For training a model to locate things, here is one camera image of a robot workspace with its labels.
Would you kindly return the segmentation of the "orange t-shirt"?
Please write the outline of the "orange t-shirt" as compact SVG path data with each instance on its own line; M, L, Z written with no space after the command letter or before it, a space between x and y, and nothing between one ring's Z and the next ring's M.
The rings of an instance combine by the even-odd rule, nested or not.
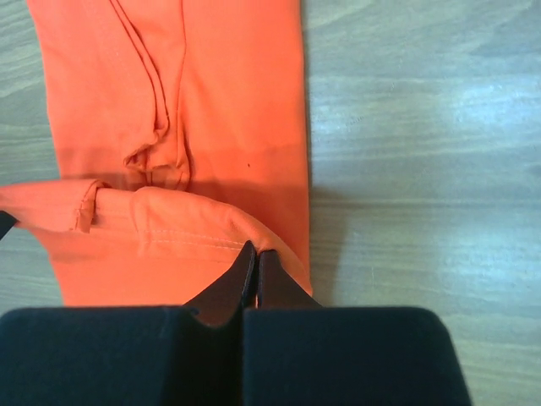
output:
M60 177L1 189L67 306L180 305L244 244L311 290L298 1L31 1Z

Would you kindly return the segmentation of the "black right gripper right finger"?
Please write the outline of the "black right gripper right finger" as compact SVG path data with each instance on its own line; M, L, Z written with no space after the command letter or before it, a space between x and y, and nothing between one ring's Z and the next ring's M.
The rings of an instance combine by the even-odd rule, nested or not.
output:
M419 307L324 307L260 255L243 314L246 405L469 405L451 335Z

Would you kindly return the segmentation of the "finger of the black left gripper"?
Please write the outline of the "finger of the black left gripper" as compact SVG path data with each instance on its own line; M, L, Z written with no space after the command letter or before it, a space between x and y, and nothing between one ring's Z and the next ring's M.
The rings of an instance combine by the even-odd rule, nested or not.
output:
M18 223L18 220L5 211L0 211L0 239L3 239L7 233Z

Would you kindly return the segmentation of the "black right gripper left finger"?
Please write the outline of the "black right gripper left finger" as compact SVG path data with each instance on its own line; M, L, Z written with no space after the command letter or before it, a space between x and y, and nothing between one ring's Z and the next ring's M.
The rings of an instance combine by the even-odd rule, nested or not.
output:
M1 319L4 405L239 405L241 324L256 263L182 306L26 308Z

